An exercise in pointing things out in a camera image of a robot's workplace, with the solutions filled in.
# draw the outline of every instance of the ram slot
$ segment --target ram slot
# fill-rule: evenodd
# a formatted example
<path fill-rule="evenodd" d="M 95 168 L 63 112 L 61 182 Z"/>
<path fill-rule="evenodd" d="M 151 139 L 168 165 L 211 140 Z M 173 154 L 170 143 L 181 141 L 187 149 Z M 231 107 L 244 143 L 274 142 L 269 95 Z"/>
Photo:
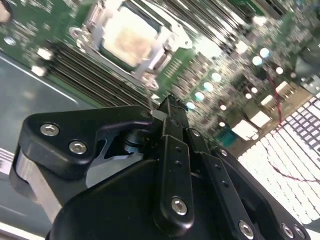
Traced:
<path fill-rule="evenodd" d="M 208 29 L 207 26 L 205 26 L 202 22 L 195 21 L 194 14 L 190 13 L 189 11 L 186 11 L 183 6 L 176 3 L 174 0 L 169 0 L 166 2 L 167 7 L 169 7 L 169 10 L 174 12 L 178 18 L 181 18 L 185 20 L 188 24 L 190 24 L 194 29 L 199 31 L 201 34 L 203 34 L 208 39 L 212 40 L 216 44 L 221 44 L 222 41 L 215 36 L 212 31 Z"/>
<path fill-rule="evenodd" d="M 57 54 L 53 60 L 51 74 L 71 84 L 90 96 L 95 96 L 104 106 L 141 105 L 149 108 L 146 96 L 132 89 L 110 72 L 85 58 L 65 44 L 54 47 Z"/>

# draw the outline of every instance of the silver screw head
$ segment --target silver screw head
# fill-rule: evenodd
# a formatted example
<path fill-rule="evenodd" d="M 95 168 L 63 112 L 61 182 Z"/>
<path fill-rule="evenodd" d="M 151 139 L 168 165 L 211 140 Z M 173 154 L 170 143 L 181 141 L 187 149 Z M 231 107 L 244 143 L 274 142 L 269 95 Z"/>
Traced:
<path fill-rule="evenodd" d="M 245 222 L 245 221 L 240 221 L 239 222 L 239 228 L 241 233 L 249 240 L 254 239 L 254 231 L 252 231 L 251 227 Z"/>
<path fill-rule="evenodd" d="M 46 123 L 46 124 L 43 124 L 41 127 L 40 127 L 40 132 L 43 134 L 43 135 L 46 135 L 46 136 L 49 136 L 49 137 L 53 137 L 53 136 L 56 136 L 58 135 L 58 133 L 60 132 L 59 128 L 52 124 L 52 123 Z"/>
<path fill-rule="evenodd" d="M 197 130 L 195 130 L 195 129 L 192 130 L 192 133 L 193 133 L 196 137 L 199 137 L 199 136 L 200 136 L 200 133 L 199 133 Z"/>
<path fill-rule="evenodd" d="M 300 237 L 302 237 L 303 239 L 306 238 L 306 235 L 298 226 L 294 226 L 294 230 L 300 235 Z"/>
<path fill-rule="evenodd" d="M 69 149 L 75 154 L 84 154 L 87 151 L 87 146 L 81 141 L 72 141 L 69 144 Z"/>
<path fill-rule="evenodd" d="M 220 150 L 220 153 L 223 155 L 223 156 L 228 156 L 228 153 L 227 153 L 227 151 L 226 150 L 224 150 L 224 149 L 221 149 Z"/>
<path fill-rule="evenodd" d="M 295 237 L 294 233 L 287 225 L 282 224 L 282 229 L 289 238 L 293 239 Z"/>
<path fill-rule="evenodd" d="M 171 200 L 171 207 L 178 215 L 183 216 L 187 214 L 187 206 L 180 198 L 174 197 Z"/>

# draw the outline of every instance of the electronic components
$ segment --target electronic components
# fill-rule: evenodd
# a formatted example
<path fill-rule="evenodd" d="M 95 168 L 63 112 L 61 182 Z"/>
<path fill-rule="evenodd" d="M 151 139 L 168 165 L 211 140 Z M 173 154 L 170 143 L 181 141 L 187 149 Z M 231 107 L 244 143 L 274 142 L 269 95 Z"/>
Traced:
<path fill-rule="evenodd" d="M 264 127 L 271 120 L 271 117 L 260 110 L 253 101 L 248 102 L 243 111 L 250 122 L 259 128 Z"/>
<path fill-rule="evenodd" d="M 10 22 L 13 16 L 9 2 L 7 0 L 0 0 L 0 25 Z"/>
<path fill-rule="evenodd" d="M 230 112 L 227 116 L 227 122 L 232 132 L 245 141 L 256 140 L 259 137 L 258 129 L 246 121 L 239 110 Z"/>
<path fill-rule="evenodd" d="M 184 28 L 170 15 L 151 3 L 130 0 L 97 1 L 83 27 L 71 27 L 69 33 L 82 52 L 154 91 L 159 89 L 156 74 L 174 52 L 192 48 Z"/>

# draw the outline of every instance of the circuit board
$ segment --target circuit board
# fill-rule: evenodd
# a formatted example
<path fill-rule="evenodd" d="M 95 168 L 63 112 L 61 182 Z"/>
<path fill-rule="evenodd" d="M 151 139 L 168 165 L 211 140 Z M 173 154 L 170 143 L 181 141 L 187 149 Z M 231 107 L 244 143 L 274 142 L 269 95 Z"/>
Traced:
<path fill-rule="evenodd" d="M 93 6 L 97 4 L 95 0 L 6 2 L 12 8 L 13 18 L 10 23 L 0 25 L 0 49 L 30 68 L 39 60 L 39 48 L 48 41 L 63 43 L 80 53 L 79 44 L 70 29 L 82 29 Z M 141 95 L 148 95 L 153 104 L 161 102 L 168 94 L 183 99 L 189 108 L 191 125 L 201 130 L 210 141 L 229 145 L 239 137 L 232 129 L 243 119 L 247 119 L 256 132 L 247 139 L 242 138 L 245 141 L 256 140 L 253 136 L 259 137 L 263 127 L 250 122 L 248 106 L 252 105 L 253 109 L 257 108 L 270 120 L 275 120 L 279 118 L 277 106 L 281 104 L 285 109 L 286 102 L 295 97 L 300 86 L 307 82 L 308 87 L 312 85 L 310 76 L 299 75 L 295 68 L 297 56 L 316 38 L 320 30 L 316 1 L 268 1 L 271 5 L 266 5 L 266 2 L 127 1 L 126 7 L 130 9 L 139 5 L 139 9 L 142 6 L 148 8 L 149 12 L 152 12 L 152 7 L 157 7 L 162 13 L 166 13 L 166 17 L 163 17 L 158 14 L 159 11 L 153 12 L 164 26 L 168 25 L 168 16 L 178 19 L 176 21 L 183 25 L 187 37 L 192 41 L 191 47 L 178 47 L 175 51 L 169 51 L 170 58 L 158 72 L 148 72 L 149 75 L 154 75 L 158 86 L 147 92 L 144 84 L 128 80 L 112 67 L 97 60 L 97 57 L 88 54 L 88 51 L 80 49 L 83 51 L 76 56 L 78 59 L 89 59 L 91 65 L 102 67 L 130 89 Z M 121 56 L 114 58 L 113 62 L 121 62 Z M 70 84 L 57 74 L 48 73 L 45 77 L 97 107 L 109 106 L 95 101 L 94 97 L 77 87 L 76 83 Z M 282 86 L 281 89 L 275 92 L 279 86 Z M 268 97 L 272 99 L 269 99 L 268 104 L 263 104 L 263 100 Z"/>

